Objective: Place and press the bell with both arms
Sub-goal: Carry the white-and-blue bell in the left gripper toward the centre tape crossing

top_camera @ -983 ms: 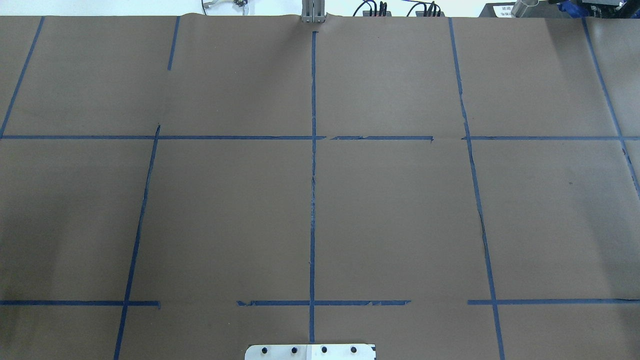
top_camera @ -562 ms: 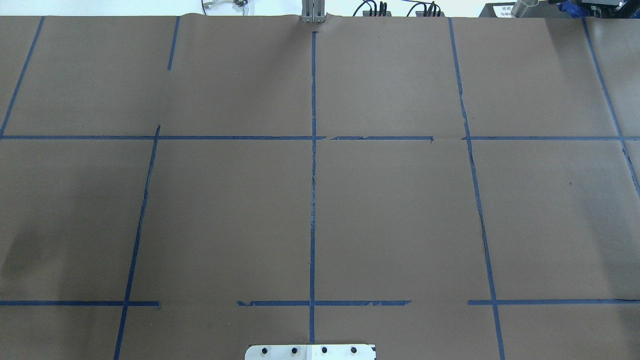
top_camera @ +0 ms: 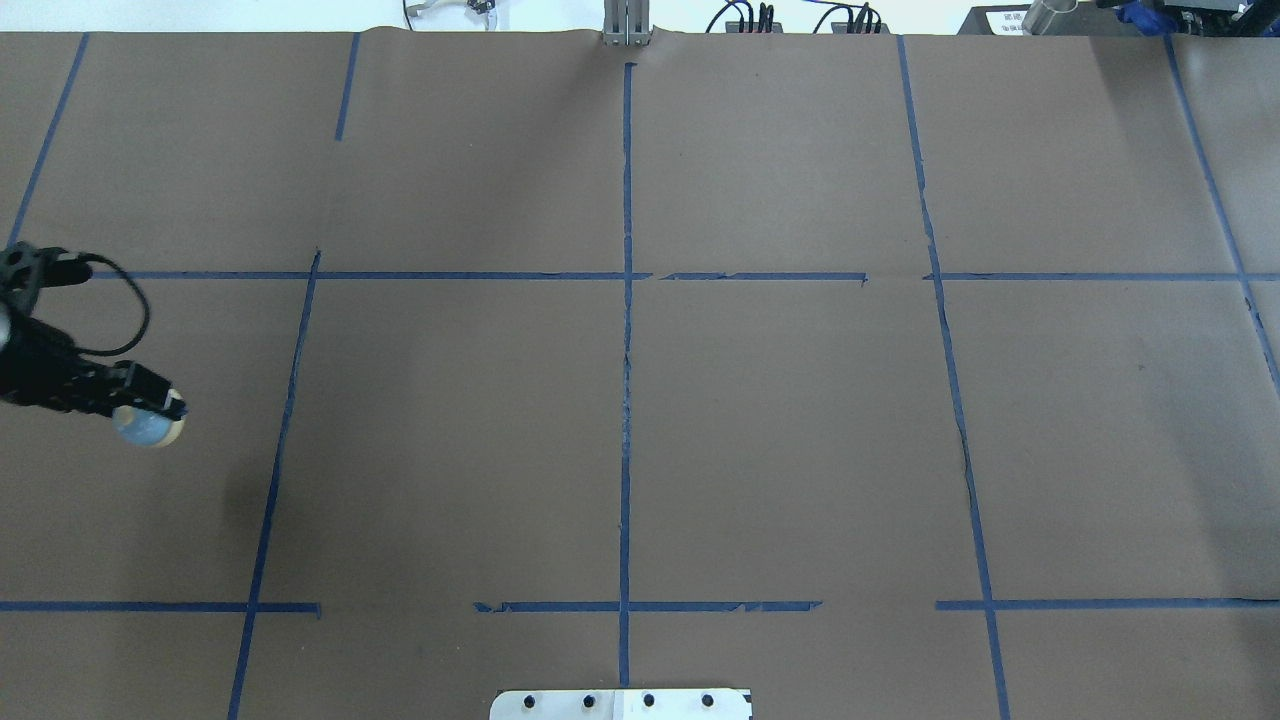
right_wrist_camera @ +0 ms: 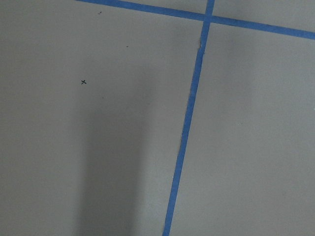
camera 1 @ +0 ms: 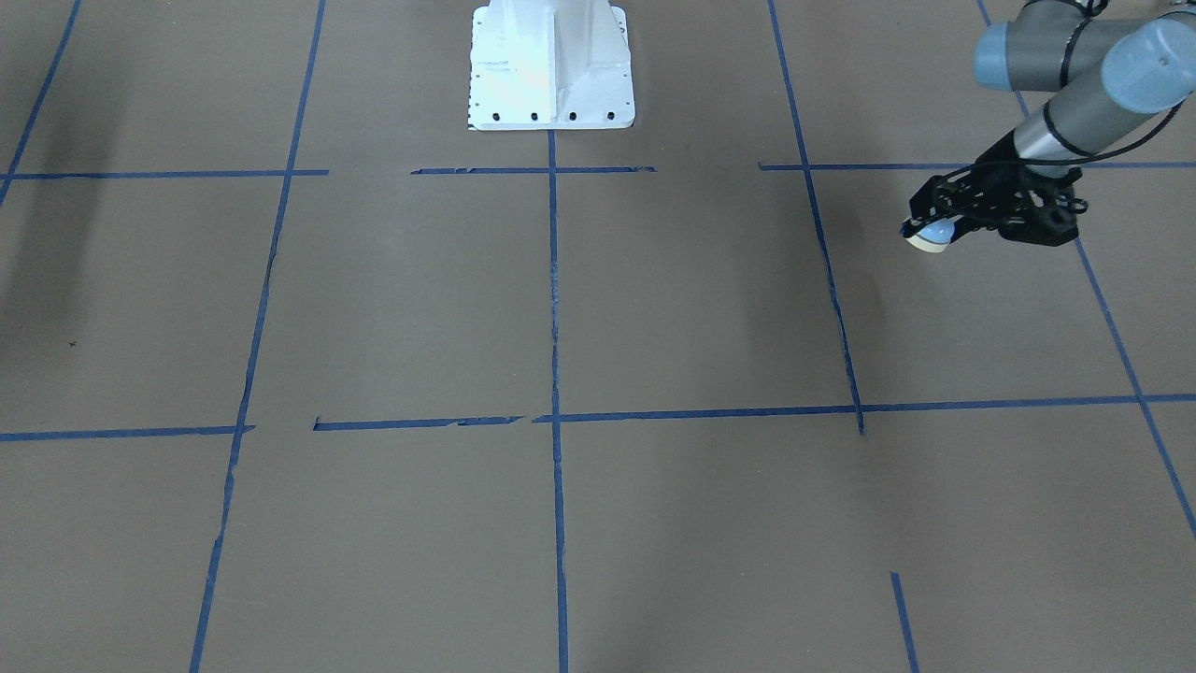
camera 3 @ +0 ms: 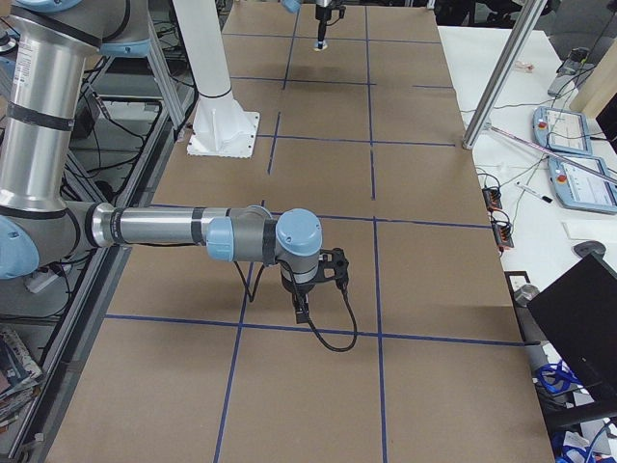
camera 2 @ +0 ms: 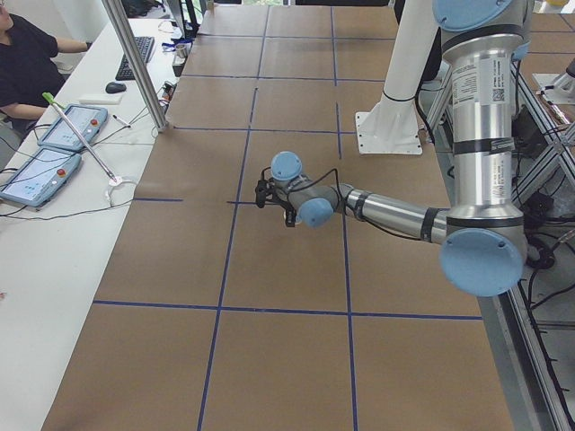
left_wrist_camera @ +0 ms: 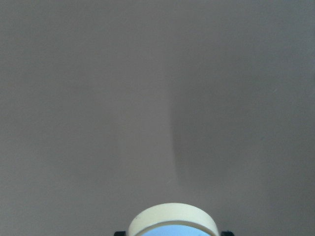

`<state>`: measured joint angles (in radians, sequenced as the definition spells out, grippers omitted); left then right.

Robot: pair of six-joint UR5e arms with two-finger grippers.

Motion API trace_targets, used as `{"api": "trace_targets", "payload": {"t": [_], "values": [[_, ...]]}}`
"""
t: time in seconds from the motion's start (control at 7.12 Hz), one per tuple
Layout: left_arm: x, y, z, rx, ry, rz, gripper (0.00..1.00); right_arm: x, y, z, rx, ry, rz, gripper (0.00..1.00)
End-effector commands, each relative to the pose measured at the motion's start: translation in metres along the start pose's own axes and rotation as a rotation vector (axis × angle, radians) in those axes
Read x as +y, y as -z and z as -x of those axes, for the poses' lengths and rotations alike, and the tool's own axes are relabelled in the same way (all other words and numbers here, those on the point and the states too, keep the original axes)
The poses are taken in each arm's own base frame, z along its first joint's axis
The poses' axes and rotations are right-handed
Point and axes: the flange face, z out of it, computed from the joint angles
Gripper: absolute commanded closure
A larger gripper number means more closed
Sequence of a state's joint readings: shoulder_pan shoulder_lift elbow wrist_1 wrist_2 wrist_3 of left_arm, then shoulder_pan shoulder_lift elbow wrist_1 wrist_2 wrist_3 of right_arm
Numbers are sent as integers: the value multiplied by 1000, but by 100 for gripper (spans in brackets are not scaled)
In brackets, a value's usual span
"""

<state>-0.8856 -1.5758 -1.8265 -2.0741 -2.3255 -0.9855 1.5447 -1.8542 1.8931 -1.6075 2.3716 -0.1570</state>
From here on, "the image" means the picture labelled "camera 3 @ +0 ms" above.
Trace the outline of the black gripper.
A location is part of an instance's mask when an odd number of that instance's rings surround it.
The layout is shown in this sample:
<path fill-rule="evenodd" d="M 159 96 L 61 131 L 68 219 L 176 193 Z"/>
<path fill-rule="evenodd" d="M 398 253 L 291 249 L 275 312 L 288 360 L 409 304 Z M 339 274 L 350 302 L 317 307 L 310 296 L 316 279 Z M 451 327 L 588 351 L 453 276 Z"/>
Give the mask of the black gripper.
<path fill-rule="evenodd" d="M 332 19 L 334 11 L 338 11 L 338 18 L 343 18 L 342 0 L 316 0 L 315 18 L 319 20 L 317 43 L 324 44 L 326 41 L 327 23 Z"/>
<path fill-rule="evenodd" d="M 313 281 L 298 283 L 288 280 L 284 275 L 281 275 L 281 280 L 283 288 L 291 294 L 296 323 L 308 323 L 309 300 L 307 294 L 309 294 L 314 289 L 316 283 Z"/>

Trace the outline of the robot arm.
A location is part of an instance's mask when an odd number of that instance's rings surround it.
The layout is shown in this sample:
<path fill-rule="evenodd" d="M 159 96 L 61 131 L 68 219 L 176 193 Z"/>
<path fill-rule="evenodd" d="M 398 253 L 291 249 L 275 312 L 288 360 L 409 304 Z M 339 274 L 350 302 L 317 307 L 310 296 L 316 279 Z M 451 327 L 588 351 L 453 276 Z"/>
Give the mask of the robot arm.
<path fill-rule="evenodd" d="M 274 218 L 245 208 L 120 208 L 60 195 L 88 57 L 145 57 L 144 1 L 15 1 L 19 27 L 1 149 L 1 276 L 21 277 L 73 253 L 114 245 L 199 245 L 213 259 L 278 265 L 298 322 L 321 279 L 322 229 L 310 211 Z"/>
<path fill-rule="evenodd" d="M 300 0 L 282 0 L 282 6 L 291 14 L 296 14 L 301 10 L 303 2 Z M 315 19 L 318 21 L 316 50 L 323 50 L 327 47 L 327 29 L 336 24 L 345 15 L 346 7 L 342 1 L 335 0 L 316 0 Z"/>

